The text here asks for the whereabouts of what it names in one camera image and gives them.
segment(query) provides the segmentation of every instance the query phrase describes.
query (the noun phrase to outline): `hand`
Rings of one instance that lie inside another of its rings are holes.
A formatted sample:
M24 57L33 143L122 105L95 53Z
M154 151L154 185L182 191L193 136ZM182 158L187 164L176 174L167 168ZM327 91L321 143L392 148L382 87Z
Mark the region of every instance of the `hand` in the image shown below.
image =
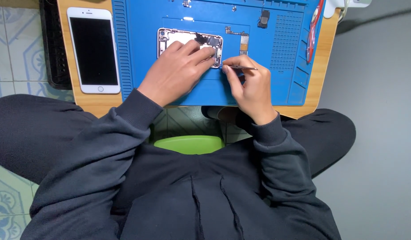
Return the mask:
M175 41L155 61L137 90L164 107L194 88L216 62L214 53L212 47L200 50L195 40L185 45Z
M232 96L241 111L249 115L257 125L272 122L277 116L271 103L271 72L246 55L232 57L223 62L222 71L226 74L231 86ZM234 69L228 65L239 65L258 70L242 69L244 84L241 84Z

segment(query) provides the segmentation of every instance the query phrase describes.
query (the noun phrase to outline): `green stool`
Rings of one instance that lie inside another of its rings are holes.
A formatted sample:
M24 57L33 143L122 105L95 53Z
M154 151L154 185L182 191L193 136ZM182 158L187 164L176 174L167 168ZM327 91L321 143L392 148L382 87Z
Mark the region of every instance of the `green stool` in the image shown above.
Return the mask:
M206 154L223 148L225 143L219 137L193 135L161 139L154 146L182 154Z

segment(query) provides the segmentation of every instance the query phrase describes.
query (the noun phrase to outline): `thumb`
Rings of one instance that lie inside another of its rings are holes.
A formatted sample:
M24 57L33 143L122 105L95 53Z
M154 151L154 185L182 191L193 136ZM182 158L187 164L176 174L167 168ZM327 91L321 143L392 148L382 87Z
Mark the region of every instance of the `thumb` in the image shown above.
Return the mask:
M222 71L228 78L228 82L230 83L231 92L234 98L236 99L238 97L241 97L241 95L243 94L243 85L241 84L240 79L238 78L235 71L227 65L224 65L222 67Z

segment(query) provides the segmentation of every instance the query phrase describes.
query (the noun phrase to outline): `phone screen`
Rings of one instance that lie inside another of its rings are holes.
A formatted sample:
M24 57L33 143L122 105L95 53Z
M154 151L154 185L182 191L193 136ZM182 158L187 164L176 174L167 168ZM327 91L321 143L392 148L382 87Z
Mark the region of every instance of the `phone screen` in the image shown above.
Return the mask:
M70 18L83 85L118 85L111 21Z

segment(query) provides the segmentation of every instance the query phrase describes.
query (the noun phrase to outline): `white iphone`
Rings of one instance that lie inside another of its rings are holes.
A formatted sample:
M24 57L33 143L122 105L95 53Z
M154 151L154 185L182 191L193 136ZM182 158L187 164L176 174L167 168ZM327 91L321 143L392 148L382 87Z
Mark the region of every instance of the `white iphone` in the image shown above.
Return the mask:
M106 9L70 7L67 11L81 91L121 91L112 14Z

